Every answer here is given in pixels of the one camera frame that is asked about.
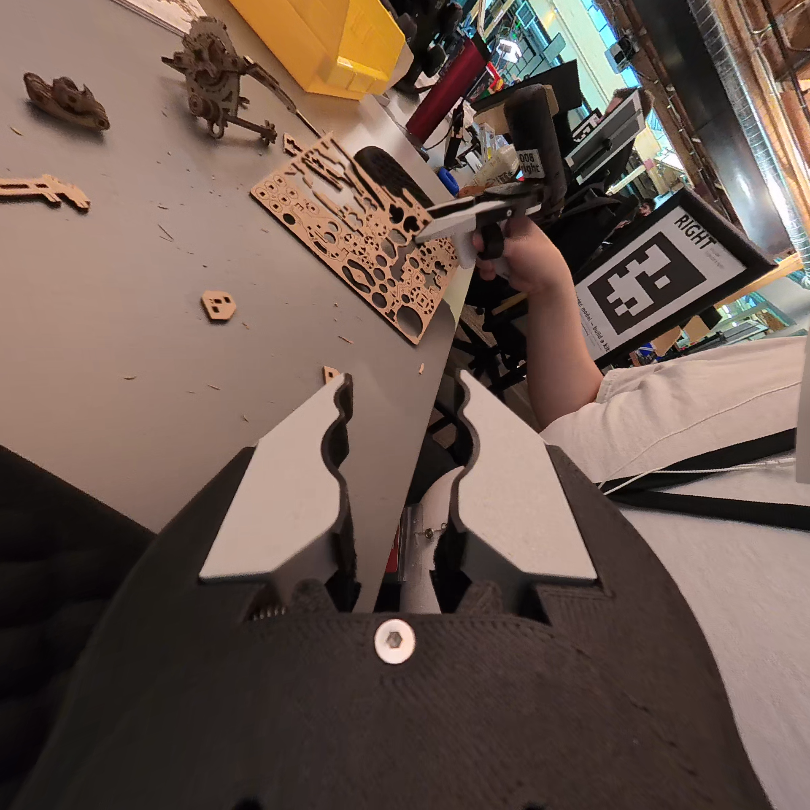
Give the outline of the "framed marker poster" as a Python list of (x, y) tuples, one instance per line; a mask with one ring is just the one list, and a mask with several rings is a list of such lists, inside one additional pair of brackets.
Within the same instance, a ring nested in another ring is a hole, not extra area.
[(602, 370), (775, 267), (742, 231), (683, 188), (576, 283), (591, 359)]

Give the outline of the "maroon bottle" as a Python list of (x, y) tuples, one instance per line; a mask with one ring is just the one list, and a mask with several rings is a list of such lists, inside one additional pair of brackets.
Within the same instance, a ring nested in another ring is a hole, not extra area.
[(478, 32), (464, 40), (448, 70), (420, 101), (405, 125), (413, 145), (417, 148), (425, 145), (440, 122), (485, 72), (490, 59), (490, 50)]

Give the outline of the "small dark wooden assembly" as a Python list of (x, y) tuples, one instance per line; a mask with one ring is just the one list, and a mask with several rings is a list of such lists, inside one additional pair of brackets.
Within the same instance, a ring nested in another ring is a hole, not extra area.
[(41, 112), (97, 132), (110, 129), (104, 106), (87, 86), (79, 89), (69, 77), (55, 78), (49, 84), (32, 72), (26, 72), (23, 80), (28, 99)]

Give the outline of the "wooden laser-cut parts sheet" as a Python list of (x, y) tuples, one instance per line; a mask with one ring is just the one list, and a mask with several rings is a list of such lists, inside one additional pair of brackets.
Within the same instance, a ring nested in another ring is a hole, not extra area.
[(330, 132), (250, 194), (389, 326), (420, 343), (459, 268), (449, 238), (416, 242), (432, 222), (430, 203), (375, 179)]

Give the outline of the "wooden strip part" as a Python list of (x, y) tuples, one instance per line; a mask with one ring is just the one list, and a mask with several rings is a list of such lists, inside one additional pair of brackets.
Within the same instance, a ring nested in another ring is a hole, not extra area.
[(89, 212), (92, 205), (89, 197), (76, 185), (51, 175), (1, 179), (2, 201), (33, 199), (41, 200), (52, 208), (58, 208), (66, 202), (80, 213)]

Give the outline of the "black table frame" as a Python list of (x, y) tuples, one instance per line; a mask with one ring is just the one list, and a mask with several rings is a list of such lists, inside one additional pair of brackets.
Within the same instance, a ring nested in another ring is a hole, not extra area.
[(501, 402), (527, 377), (528, 302), (509, 299), (493, 309), (465, 304), (452, 347), (466, 359), (467, 370)]

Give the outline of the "silver air duct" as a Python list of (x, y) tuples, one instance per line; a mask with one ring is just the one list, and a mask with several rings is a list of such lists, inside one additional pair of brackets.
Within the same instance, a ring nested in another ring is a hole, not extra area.
[(688, 2), (791, 242), (808, 270), (808, 88), (777, 2)]

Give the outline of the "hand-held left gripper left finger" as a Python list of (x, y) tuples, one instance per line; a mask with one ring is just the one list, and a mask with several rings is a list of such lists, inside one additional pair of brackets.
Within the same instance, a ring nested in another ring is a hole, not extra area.
[(254, 448), (199, 579), (261, 582), (287, 604), (298, 583), (321, 582), (337, 607), (355, 605), (348, 485), (353, 380), (339, 373)]

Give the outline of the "person's right forearm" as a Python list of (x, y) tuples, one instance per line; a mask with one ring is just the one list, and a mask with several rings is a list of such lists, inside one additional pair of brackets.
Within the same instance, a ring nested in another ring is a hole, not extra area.
[(568, 270), (527, 296), (526, 381), (540, 430), (593, 403), (602, 373), (586, 346)]

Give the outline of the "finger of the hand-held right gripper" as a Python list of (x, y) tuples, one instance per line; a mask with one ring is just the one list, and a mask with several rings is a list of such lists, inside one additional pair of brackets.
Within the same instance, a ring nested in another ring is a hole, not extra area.
[(426, 214), (435, 222), (475, 222), (480, 203), (480, 196), (459, 197), (426, 209)]
[(465, 246), (472, 246), (473, 234), (478, 229), (478, 215), (473, 211), (451, 211), (433, 218), (425, 225), (414, 241), (418, 245), (432, 240), (448, 238)]

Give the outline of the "dark wooden gear model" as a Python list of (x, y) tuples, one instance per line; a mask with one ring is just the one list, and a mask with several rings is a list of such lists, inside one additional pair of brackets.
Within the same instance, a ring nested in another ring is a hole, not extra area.
[(184, 75), (189, 111), (207, 124), (209, 136), (221, 139), (228, 126), (235, 125), (257, 134), (266, 146), (275, 143), (274, 124), (256, 124), (240, 116), (240, 110), (249, 105), (240, 93), (241, 79), (248, 76), (258, 81), (289, 113), (297, 113), (297, 107), (264, 67), (238, 54), (225, 23), (211, 16), (198, 17), (182, 36), (181, 45), (181, 50), (161, 60)]

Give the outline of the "person in white shirt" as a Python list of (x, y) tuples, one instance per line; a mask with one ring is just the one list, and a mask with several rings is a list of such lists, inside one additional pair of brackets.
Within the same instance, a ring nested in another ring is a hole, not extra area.
[[(762, 339), (602, 375), (530, 379), (544, 440), (597, 484), (794, 429), (805, 338)], [(775, 808), (808, 808), (808, 531), (621, 507), (693, 610)]]

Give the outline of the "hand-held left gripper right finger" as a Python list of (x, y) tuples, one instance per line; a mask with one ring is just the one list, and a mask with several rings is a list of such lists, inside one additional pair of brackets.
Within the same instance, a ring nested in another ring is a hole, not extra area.
[(460, 570), (471, 581), (522, 589), (537, 582), (594, 583), (597, 574), (540, 434), (470, 372), (457, 381), (471, 456), (454, 482)]

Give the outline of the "clear badge holder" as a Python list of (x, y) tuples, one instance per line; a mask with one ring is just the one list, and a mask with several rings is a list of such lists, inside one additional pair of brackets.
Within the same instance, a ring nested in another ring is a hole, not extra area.
[(436, 569), (438, 542), (448, 526), (450, 507), (440, 505), (407, 505), (403, 508), (395, 536), (396, 570), (394, 582), (420, 582), (430, 579)]

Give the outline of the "person's right hand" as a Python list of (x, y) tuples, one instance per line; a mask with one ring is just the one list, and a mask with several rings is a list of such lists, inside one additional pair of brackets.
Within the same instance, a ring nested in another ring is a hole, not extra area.
[(501, 234), (501, 258), (479, 257), (475, 263), (484, 280), (497, 277), (501, 262), (508, 270), (511, 288), (528, 298), (561, 300), (574, 294), (572, 275), (564, 258), (531, 219), (508, 219), (501, 225)]

